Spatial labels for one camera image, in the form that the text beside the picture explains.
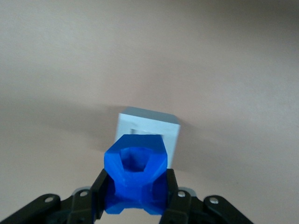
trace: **blue hexagonal object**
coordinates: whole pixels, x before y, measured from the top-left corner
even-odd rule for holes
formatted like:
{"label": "blue hexagonal object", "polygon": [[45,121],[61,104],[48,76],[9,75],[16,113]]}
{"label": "blue hexagonal object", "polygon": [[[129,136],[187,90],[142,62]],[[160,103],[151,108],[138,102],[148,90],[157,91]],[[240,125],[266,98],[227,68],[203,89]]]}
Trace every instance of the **blue hexagonal object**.
{"label": "blue hexagonal object", "polygon": [[161,135],[125,134],[104,156],[110,176],[105,211],[140,208],[162,215],[167,202],[167,153]]}

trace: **hexagonal hole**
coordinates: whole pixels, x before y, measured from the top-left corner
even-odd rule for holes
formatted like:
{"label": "hexagonal hole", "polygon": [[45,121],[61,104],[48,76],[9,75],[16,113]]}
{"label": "hexagonal hole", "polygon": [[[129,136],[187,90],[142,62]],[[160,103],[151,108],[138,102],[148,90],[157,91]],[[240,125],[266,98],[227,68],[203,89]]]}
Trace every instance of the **hexagonal hole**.
{"label": "hexagonal hole", "polygon": [[120,156],[123,168],[129,172],[143,172],[152,150],[149,148],[130,147],[121,149]]}

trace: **screw hole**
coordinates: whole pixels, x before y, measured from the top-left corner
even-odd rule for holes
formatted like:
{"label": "screw hole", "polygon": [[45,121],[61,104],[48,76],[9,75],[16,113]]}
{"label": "screw hole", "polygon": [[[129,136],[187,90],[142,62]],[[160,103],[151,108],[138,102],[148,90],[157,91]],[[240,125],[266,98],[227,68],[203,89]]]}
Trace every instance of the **screw hole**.
{"label": "screw hole", "polygon": [[180,191],[178,192],[178,196],[179,196],[179,197],[185,197],[186,194],[185,194],[185,192],[183,192],[183,191],[180,190]]}
{"label": "screw hole", "polygon": [[54,200],[53,197],[47,197],[47,198],[45,199],[45,202],[46,202],[46,203],[49,203],[49,202],[51,202],[51,201],[53,201],[53,200]]}
{"label": "screw hole", "polygon": [[211,198],[210,198],[210,203],[212,203],[212,204],[218,204],[219,201],[218,201],[217,198],[215,198],[215,197],[211,197]]}
{"label": "screw hole", "polygon": [[80,193],[80,197],[85,197],[86,195],[88,195],[88,191],[87,191],[87,190],[82,191],[82,192]]}

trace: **white cube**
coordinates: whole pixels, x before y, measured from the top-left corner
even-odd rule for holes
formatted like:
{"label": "white cube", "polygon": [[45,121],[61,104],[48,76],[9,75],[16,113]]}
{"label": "white cube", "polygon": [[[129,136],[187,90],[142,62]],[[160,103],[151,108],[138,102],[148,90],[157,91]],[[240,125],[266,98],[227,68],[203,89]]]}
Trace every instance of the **white cube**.
{"label": "white cube", "polygon": [[172,114],[127,107],[119,114],[115,141],[124,134],[160,134],[167,152],[167,168],[171,168],[179,129],[178,119]]}

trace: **square recess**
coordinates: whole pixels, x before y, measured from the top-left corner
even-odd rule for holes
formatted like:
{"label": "square recess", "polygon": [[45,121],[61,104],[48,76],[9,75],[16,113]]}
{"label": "square recess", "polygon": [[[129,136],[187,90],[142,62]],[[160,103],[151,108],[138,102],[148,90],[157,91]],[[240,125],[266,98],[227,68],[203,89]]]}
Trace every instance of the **square recess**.
{"label": "square recess", "polygon": [[127,107],[119,114],[115,141],[124,134],[162,135],[167,152],[167,168],[171,168],[180,124],[176,116],[168,113]]}

